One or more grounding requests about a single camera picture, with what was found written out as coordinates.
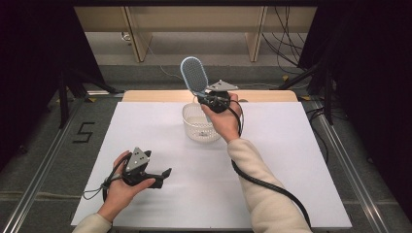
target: floor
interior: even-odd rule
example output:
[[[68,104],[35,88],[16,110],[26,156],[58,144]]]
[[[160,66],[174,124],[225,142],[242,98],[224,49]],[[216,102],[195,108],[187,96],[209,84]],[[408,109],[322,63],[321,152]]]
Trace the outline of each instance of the floor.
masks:
[[[228,78],[241,88],[267,89],[294,77],[292,73],[301,72],[279,58],[264,42],[258,61],[250,62],[241,33],[155,33],[151,50],[142,63],[136,63],[131,45],[120,33],[87,33],[87,37],[105,81],[118,89],[185,88],[179,65],[188,55],[202,60],[211,80]],[[266,37],[279,48],[273,35]],[[297,47],[303,46],[300,37],[292,35]],[[281,51],[295,61],[291,47],[282,45]],[[299,83],[292,90],[302,97],[304,109],[310,111],[321,107],[322,101],[317,96],[306,99],[307,83]],[[91,84],[86,88],[100,90]],[[15,223],[18,232],[73,230],[71,218],[121,96],[103,94],[86,100],[70,100],[69,124],[58,129],[60,115],[55,96],[36,130],[24,142],[27,152],[17,154],[0,173],[2,229],[11,229],[7,224]],[[336,232],[412,232],[411,222],[380,178],[373,161],[368,159],[361,139],[336,100],[333,120],[333,126],[329,126],[323,116],[318,116],[313,120],[313,127],[319,133],[317,139],[321,151],[328,157],[327,167],[353,223],[353,228]],[[80,128],[92,132],[91,136],[79,134]],[[374,209],[378,211],[371,214],[369,211]],[[117,232],[138,231],[119,229]]]

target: hand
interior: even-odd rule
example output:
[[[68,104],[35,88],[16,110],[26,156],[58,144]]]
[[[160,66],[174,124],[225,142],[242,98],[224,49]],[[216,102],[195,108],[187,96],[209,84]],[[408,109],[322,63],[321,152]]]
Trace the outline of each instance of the hand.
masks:
[[[121,161],[121,159],[129,154],[129,151],[123,152],[115,161],[114,167]],[[122,163],[115,174],[121,174],[124,163]],[[133,197],[140,191],[150,187],[155,182],[155,179],[147,179],[134,186],[129,186],[122,179],[112,181],[107,193],[107,198],[100,210],[97,212],[108,221],[112,222],[115,217],[126,208]]]
[[[237,94],[229,93],[229,96],[229,107],[240,117],[242,115],[242,110],[237,103],[233,102],[238,101]],[[230,110],[225,110],[224,112],[217,114],[207,105],[201,105],[201,108],[205,115],[212,120],[216,132],[218,132],[227,143],[240,137],[238,133],[239,125],[237,119]]]

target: wooden panel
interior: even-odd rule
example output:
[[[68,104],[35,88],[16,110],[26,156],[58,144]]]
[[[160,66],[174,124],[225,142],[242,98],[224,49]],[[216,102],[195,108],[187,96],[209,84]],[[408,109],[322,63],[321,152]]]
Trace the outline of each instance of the wooden panel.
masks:
[[[130,7],[140,32],[255,32],[261,7]]]
[[[85,32],[127,32],[123,7],[75,7]]]
[[[235,90],[239,100],[248,102],[296,102],[290,90]],[[122,102],[191,102],[193,95],[188,90],[129,90]]]

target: white basket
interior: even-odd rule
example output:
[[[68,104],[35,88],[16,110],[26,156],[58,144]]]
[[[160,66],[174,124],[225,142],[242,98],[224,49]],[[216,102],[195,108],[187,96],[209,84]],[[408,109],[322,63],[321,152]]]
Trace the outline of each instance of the white basket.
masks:
[[[186,104],[182,110],[186,134],[196,142],[211,143],[220,139],[212,122],[208,122],[200,104]]]

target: wooden edge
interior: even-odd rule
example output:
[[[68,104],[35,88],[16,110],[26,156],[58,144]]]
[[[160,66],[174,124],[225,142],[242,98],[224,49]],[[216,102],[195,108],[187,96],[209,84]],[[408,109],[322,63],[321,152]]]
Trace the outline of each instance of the wooden edge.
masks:
[[[291,90],[234,90],[244,102],[297,102]],[[122,102],[192,102],[188,90],[128,90]]]

